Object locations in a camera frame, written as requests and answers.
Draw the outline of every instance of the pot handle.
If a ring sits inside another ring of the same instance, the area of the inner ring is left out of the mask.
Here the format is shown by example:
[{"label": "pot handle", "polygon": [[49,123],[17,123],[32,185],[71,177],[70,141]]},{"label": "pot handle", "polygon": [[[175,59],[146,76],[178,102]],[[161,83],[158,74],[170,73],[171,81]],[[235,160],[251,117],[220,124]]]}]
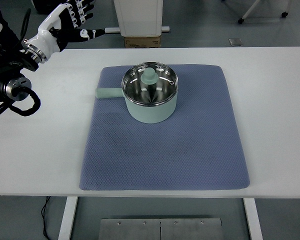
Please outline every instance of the pot handle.
[{"label": "pot handle", "polygon": [[95,90],[95,96],[97,99],[117,98],[124,97],[124,92],[121,87],[98,87]]}]

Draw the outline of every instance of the power cord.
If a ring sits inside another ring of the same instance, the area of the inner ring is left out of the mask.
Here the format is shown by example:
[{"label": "power cord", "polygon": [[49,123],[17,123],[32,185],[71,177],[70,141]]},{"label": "power cord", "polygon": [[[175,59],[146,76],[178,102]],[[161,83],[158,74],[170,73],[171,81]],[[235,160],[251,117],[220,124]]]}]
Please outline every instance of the power cord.
[{"label": "power cord", "polygon": [[51,239],[49,238],[49,236],[47,234],[45,215],[46,215],[47,203],[49,202],[50,198],[51,198],[51,196],[46,196],[45,197],[45,204],[44,204],[43,208],[41,209],[41,216],[42,216],[42,219],[43,219],[43,235],[48,240],[51,240]]}]

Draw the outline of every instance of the gray floor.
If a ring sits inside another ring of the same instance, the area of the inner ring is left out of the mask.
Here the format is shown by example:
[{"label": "gray floor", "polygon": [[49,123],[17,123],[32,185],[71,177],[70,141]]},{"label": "gray floor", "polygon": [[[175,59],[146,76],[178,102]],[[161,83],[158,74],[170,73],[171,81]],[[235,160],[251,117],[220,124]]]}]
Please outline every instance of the gray floor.
[{"label": "gray floor", "polygon": [[[300,0],[293,0],[287,18],[281,18],[288,0],[262,0],[242,25],[237,23],[254,0],[164,0],[162,48],[231,47],[229,38],[241,38],[243,47],[300,46]],[[37,34],[45,15],[30,0],[0,0],[10,28],[19,35],[24,13],[32,9],[26,38]],[[113,1],[96,0],[94,17],[84,27],[118,27]],[[68,48],[124,48],[120,34],[109,34]],[[47,208],[47,231],[57,239],[65,197],[53,197]],[[0,240],[43,240],[41,208],[45,197],[0,196]],[[264,240],[300,239],[300,199],[257,199]],[[80,198],[72,239],[98,239],[101,218],[156,216],[219,216],[225,219],[224,239],[249,239],[239,199]]]}]

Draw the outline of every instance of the chair wheel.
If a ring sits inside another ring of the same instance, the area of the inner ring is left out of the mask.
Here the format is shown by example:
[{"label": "chair wheel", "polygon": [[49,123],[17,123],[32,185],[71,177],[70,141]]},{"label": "chair wheel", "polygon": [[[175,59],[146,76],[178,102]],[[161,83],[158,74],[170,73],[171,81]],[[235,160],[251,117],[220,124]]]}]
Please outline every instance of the chair wheel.
[{"label": "chair wheel", "polygon": [[281,14],[281,17],[285,18],[286,16],[288,16],[288,13],[285,11]]}]

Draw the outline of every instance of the metal plate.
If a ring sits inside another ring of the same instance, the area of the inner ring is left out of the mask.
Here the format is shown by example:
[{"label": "metal plate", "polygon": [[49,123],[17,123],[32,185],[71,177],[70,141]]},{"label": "metal plate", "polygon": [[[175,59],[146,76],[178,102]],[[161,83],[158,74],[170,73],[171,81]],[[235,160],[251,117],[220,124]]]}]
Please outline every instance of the metal plate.
[{"label": "metal plate", "polygon": [[223,240],[220,218],[179,218],[161,220],[162,240]]},{"label": "metal plate", "polygon": [[159,219],[101,219],[99,240],[160,240]]},{"label": "metal plate", "polygon": [[240,38],[229,38],[231,46],[243,46],[243,43]]},{"label": "metal plate", "polygon": [[220,218],[102,219],[99,240],[223,240]]}]

